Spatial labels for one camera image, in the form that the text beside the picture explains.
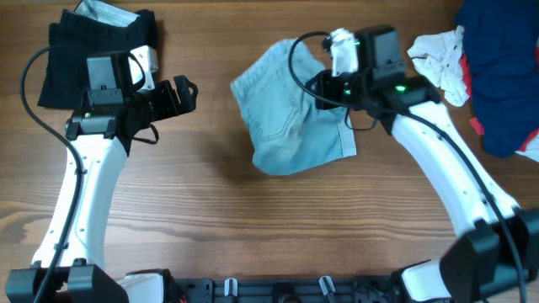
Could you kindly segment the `light blue denim shorts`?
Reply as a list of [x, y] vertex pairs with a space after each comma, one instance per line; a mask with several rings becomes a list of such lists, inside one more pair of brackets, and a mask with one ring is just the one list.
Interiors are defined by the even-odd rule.
[[356, 154], [346, 109], [317, 109], [292, 79], [293, 40], [273, 44], [231, 82], [253, 143], [252, 162], [263, 173], [290, 175]]

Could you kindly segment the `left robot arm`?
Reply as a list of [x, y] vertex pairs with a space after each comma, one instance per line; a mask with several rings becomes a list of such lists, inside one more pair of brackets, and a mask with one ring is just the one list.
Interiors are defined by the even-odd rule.
[[154, 82], [157, 53], [144, 45], [87, 59], [86, 109], [72, 113], [61, 192], [31, 265], [8, 275], [12, 302], [185, 302], [167, 269], [114, 280], [104, 270], [104, 236], [115, 185], [141, 130], [195, 110], [198, 88], [185, 76]]

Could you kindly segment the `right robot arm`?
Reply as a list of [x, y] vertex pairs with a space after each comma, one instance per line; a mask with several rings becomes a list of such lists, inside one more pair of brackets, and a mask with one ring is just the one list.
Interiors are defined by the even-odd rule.
[[319, 109], [363, 110], [418, 163], [456, 241], [437, 259], [399, 269], [393, 302], [478, 302], [538, 277], [538, 213], [523, 210], [488, 175], [456, 130], [436, 88], [410, 77], [388, 25], [323, 35], [332, 66], [307, 86]]

